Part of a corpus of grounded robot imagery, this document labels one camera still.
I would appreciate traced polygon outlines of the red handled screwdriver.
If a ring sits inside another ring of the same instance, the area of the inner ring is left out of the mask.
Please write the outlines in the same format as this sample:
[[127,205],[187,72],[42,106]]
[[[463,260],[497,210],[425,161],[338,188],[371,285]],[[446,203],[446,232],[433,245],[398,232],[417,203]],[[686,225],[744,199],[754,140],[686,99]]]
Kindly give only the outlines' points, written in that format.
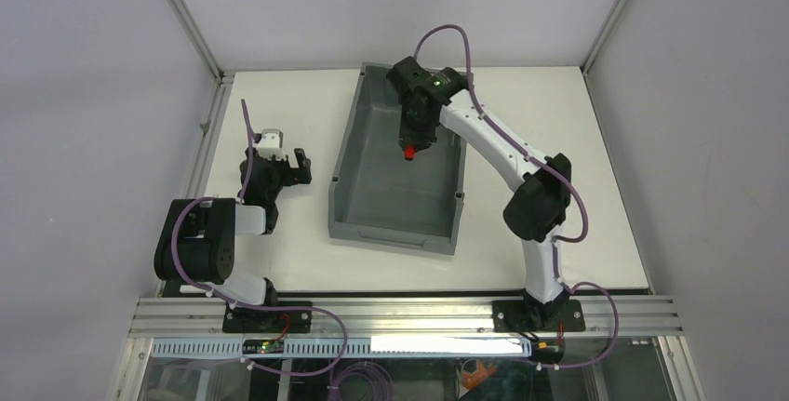
[[417,149],[414,145],[407,145],[403,150],[404,159],[406,161],[413,161],[416,155]]

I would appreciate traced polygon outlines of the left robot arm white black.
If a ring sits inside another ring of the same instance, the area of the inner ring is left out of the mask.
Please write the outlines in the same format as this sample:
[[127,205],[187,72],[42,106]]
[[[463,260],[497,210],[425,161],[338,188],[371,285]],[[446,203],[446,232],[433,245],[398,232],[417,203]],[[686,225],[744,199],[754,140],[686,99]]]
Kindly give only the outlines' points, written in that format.
[[235,239],[272,234],[282,190],[312,181],[311,159],[302,148],[296,148],[294,156],[295,167],[287,155],[264,157],[251,148],[239,165],[242,188],[237,197],[173,200],[154,253],[156,276],[233,307],[276,307],[271,280],[235,264]]

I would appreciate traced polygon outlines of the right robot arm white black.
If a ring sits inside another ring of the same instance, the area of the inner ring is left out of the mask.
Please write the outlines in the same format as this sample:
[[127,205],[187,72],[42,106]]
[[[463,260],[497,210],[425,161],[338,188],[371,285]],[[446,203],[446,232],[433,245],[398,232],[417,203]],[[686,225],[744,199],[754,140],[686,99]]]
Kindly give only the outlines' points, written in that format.
[[502,216],[523,246],[523,302],[504,317],[545,327],[566,307],[556,239],[571,199],[571,163],[533,149],[476,103],[468,76],[427,69],[413,57],[365,63],[328,186],[334,239],[453,254],[464,198],[465,154],[474,149],[511,197]]

